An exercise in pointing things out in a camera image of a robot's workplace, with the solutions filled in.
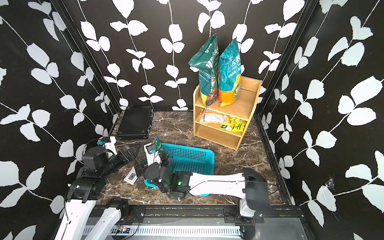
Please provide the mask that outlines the orange white fertilizer packet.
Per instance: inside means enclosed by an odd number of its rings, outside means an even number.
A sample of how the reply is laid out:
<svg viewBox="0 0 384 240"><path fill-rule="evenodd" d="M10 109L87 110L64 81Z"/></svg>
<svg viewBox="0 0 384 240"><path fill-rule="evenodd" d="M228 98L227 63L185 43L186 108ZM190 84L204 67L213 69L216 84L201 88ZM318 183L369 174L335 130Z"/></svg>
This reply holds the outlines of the orange white fertilizer packet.
<svg viewBox="0 0 384 240"><path fill-rule="evenodd" d="M202 109L198 117L198 123L228 124L229 122L229 116L208 109Z"/></svg>

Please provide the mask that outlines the dark green fertilizer bag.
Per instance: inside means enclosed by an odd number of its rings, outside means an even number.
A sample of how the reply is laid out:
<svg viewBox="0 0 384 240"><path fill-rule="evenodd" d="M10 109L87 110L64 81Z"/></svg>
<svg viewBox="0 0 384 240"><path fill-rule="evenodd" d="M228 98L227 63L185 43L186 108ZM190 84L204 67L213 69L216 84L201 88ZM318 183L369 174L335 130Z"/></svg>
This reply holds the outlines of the dark green fertilizer bag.
<svg viewBox="0 0 384 240"><path fill-rule="evenodd" d="M190 59L189 65L199 70L199 85L203 106L212 105L219 97L219 47L213 34Z"/></svg>

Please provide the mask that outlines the teal orange fertilizer bag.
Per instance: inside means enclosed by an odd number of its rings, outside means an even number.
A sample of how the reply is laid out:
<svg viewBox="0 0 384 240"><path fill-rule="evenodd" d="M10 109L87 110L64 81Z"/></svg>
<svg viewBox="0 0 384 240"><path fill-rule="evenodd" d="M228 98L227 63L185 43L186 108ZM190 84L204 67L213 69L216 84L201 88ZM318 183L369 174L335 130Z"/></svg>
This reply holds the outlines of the teal orange fertilizer bag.
<svg viewBox="0 0 384 240"><path fill-rule="evenodd" d="M242 65L237 39L233 39L220 55L219 72L220 108L225 108L237 100L241 88Z"/></svg>

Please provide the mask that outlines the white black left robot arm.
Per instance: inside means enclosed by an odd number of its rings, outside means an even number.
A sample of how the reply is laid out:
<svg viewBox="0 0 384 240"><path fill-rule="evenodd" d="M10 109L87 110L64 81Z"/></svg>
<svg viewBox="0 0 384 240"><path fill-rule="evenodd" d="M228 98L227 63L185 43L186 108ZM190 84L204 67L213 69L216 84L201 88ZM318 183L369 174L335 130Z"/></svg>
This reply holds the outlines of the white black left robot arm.
<svg viewBox="0 0 384 240"><path fill-rule="evenodd" d="M94 147L84 155L85 169L69 187L64 197L64 216L54 237L55 240L79 240L82 238L86 223L96 206L107 178L117 173L120 168L135 160L137 155L130 146L116 154L105 147ZM120 220L127 220L130 215L129 202L114 198L105 209L87 235L88 240L104 240L111 234L113 227Z"/></svg>

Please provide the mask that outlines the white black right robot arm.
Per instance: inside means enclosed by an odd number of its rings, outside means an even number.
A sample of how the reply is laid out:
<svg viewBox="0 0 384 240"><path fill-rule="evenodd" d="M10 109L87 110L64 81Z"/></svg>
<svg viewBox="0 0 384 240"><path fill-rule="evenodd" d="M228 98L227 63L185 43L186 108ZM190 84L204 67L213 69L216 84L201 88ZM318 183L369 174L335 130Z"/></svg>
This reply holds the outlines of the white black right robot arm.
<svg viewBox="0 0 384 240"><path fill-rule="evenodd" d="M238 218L264 222L264 213L270 210L269 183L259 173L245 168L234 175L202 175L192 172L172 172L158 162L136 164L137 176L157 186L171 199L191 196L225 195L240 199Z"/></svg>

